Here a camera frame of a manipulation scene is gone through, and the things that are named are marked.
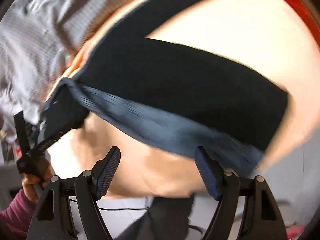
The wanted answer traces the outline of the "person's left hand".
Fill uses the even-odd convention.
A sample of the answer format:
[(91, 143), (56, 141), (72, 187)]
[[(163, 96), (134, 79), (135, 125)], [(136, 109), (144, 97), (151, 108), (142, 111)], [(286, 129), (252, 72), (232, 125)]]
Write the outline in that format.
[(27, 199), (37, 204), (40, 198), (36, 193), (35, 186), (41, 185), (42, 188), (45, 188), (52, 176), (53, 173), (51, 165), (47, 167), (42, 180), (35, 175), (24, 173), (22, 179), (22, 187)]

